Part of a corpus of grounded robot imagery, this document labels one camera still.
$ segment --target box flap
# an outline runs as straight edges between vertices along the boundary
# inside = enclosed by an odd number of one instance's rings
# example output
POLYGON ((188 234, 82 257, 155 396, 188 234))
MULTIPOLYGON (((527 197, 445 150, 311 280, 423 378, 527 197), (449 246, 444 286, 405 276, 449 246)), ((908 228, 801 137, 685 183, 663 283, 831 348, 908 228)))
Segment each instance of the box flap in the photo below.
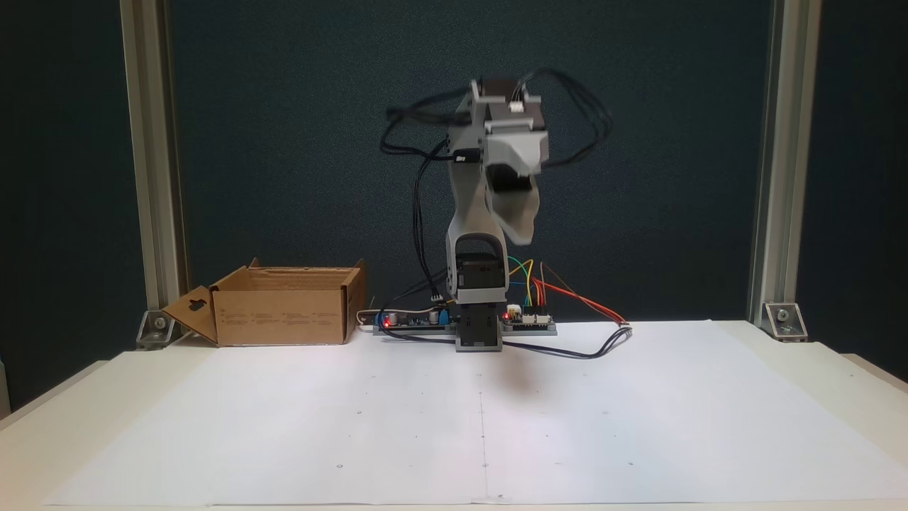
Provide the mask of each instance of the box flap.
POLYGON ((164 313, 186 325, 196 334, 217 344, 217 330, 214 327, 212 295, 205 286, 198 286, 176 302, 163 309, 164 313))
POLYGON ((249 278, 249 269, 246 266, 240 266, 233 273, 208 288, 212 291, 251 291, 252 280, 249 278))

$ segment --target metal bracket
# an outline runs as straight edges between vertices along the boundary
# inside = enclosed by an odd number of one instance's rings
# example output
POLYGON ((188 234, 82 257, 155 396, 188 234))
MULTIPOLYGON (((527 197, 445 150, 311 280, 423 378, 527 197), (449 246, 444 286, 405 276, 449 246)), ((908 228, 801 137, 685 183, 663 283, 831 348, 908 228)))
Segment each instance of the metal bracket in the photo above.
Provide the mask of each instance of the metal bracket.
POLYGON ((175 340, 173 338, 175 324, 172 318, 159 310, 145 311, 139 335, 135 338, 135 348, 146 351, 166 348, 175 340))
POLYGON ((807 327, 797 304, 763 304, 763 321, 760 323, 767 334, 783 343, 808 342, 807 327))

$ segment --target aluminum frame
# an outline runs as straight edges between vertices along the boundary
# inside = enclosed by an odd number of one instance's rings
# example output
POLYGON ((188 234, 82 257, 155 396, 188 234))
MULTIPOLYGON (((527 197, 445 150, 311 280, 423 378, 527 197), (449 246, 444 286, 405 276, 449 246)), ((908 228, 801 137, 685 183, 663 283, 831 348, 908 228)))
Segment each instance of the aluminum frame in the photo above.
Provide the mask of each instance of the aluminum frame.
POLYGON ((148 310, 185 294, 188 259, 166 0, 121 0, 123 60, 148 310))
MULTIPOLYGON (((121 0, 123 55, 149 310, 188 289, 167 0, 121 0)), ((822 0, 775 0, 747 316, 794 302, 822 0)))
POLYGON ((775 0, 767 59, 747 316, 794 302, 814 107, 821 0, 775 0))

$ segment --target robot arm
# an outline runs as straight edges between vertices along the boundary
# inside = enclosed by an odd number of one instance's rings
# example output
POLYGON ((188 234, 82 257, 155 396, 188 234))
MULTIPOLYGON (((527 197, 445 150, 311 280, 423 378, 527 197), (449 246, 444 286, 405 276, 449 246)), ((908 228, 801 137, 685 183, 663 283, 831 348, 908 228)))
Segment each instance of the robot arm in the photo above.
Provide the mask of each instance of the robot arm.
POLYGON ((538 96, 511 101, 517 80, 470 83, 458 112, 469 125, 449 129, 451 190, 456 209, 448 227, 448 291, 458 302, 459 351, 501 349, 497 305, 506 301, 508 249, 533 238, 539 210, 536 174, 548 160, 548 133, 538 96), (462 252, 479 240, 489 252, 462 252))

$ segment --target cardboard box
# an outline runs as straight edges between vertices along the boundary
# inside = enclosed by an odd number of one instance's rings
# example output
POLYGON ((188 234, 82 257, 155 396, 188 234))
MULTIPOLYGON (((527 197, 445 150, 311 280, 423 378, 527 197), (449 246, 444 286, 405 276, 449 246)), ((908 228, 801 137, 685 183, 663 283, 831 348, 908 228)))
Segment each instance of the cardboard box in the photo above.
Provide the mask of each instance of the cardboard box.
POLYGON ((218 346, 342 345, 366 305, 366 265, 262 267, 258 259, 163 310, 218 346))

